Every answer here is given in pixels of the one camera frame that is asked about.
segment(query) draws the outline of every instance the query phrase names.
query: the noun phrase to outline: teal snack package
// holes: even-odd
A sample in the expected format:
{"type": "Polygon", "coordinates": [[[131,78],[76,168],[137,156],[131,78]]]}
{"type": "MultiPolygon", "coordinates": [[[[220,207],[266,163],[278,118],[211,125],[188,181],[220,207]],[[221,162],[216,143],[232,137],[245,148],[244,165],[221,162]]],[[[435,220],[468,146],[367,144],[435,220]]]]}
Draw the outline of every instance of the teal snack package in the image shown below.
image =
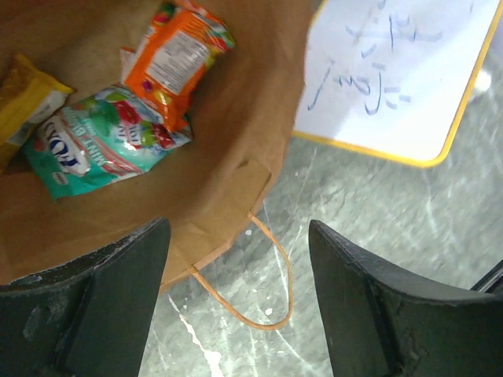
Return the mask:
{"type": "Polygon", "coordinates": [[[54,199],[146,173],[193,139],[189,121],[176,133],[128,89],[115,85],[45,121],[23,147],[54,199]]]}

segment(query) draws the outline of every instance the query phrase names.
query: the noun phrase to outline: orange candy package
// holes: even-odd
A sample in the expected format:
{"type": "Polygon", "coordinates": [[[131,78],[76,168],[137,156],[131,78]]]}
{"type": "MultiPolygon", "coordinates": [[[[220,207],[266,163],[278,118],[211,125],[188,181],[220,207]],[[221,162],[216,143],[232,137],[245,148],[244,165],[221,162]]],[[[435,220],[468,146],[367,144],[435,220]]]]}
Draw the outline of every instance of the orange candy package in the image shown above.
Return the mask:
{"type": "Polygon", "coordinates": [[[164,4],[127,68],[123,83],[164,117],[176,132],[192,91],[215,58],[235,43],[221,20],[186,1],[164,4]]]}

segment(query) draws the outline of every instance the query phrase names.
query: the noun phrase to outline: yellow whiteboard frame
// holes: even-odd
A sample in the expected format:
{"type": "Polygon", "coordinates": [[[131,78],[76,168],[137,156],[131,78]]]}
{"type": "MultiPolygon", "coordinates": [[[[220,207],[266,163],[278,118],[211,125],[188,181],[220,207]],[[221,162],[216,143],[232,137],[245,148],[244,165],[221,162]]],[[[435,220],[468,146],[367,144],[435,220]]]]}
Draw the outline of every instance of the yellow whiteboard frame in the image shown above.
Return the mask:
{"type": "MultiPolygon", "coordinates": [[[[318,11],[314,14],[313,22],[319,17],[321,11],[325,7],[325,4],[328,0],[323,0],[318,8],[318,11]]],[[[479,55],[475,62],[475,66],[473,67],[472,74],[470,75],[470,79],[468,80],[468,84],[464,89],[463,97],[459,103],[459,106],[456,110],[456,115],[454,116],[453,122],[449,128],[449,133],[447,134],[446,142],[442,147],[442,151],[438,156],[429,161],[421,161],[419,159],[409,159],[399,155],[393,155],[391,153],[380,152],[374,149],[361,147],[359,145],[345,143],[343,141],[335,141],[333,139],[329,139],[327,137],[314,136],[312,134],[306,134],[300,131],[293,131],[293,135],[297,137],[301,137],[307,139],[309,141],[314,141],[316,143],[322,143],[331,145],[332,147],[343,148],[350,150],[352,152],[363,153],[366,155],[371,155],[374,157],[379,157],[381,159],[389,159],[391,161],[403,163],[405,165],[410,165],[413,167],[434,167],[439,165],[444,159],[446,159],[449,154],[450,147],[453,144],[454,137],[456,136],[457,129],[461,123],[461,119],[463,118],[464,110],[468,105],[468,101],[470,101],[470,96],[472,95],[473,88],[475,86],[475,81],[477,80],[477,75],[479,74],[480,68],[482,68],[484,60],[486,59],[487,51],[489,50],[489,46],[491,41],[493,40],[494,33],[496,32],[497,25],[501,19],[501,14],[503,13],[503,0],[500,0],[497,5],[496,13],[494,14],[493,20],[489,26],[489,30],[487,31],[486,38],[484,39],[484,43],[482,44],[482,48],[480,49],[479,55]]]]}

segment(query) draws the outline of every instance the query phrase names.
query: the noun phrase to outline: nutrition label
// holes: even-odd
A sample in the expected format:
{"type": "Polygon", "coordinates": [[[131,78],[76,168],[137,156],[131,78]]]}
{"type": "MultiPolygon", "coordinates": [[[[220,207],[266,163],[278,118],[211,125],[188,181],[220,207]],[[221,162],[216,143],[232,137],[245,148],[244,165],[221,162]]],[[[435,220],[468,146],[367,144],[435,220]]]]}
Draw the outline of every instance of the nutrition label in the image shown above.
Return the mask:
{"type": "Polygon", "coordinates": [[[203,43],[179,31],[156,52],[147,75],[179,95],[209,56],[203,43]]]}

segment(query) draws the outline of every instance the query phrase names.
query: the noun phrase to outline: barcode label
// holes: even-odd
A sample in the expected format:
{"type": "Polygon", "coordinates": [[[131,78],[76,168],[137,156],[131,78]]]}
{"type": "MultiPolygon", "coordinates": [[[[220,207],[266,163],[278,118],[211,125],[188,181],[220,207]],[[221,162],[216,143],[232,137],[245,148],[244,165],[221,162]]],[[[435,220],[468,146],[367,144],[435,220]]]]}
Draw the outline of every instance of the barcode label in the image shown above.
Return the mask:
{"type": "Polygon", "coordinates": [[[205,63],[210,51],[203,43],[178,31],[154,55],[147,75],[179,95],[187,82],[205,63]]]}
{"type": "Polygon", "coordinates": [[[35,126],[36,125],[32,123],[28,122],[23,123],[23,126],[21,126],[21,128],[18,131],[16,131],[14,135],[12,135],[11,137],[9,137],[9,139],[7,139],[7,142],[9,144],[17,145],[18,147],[20,147],[26,142],[26,140],[28,140],[35,126]]]}

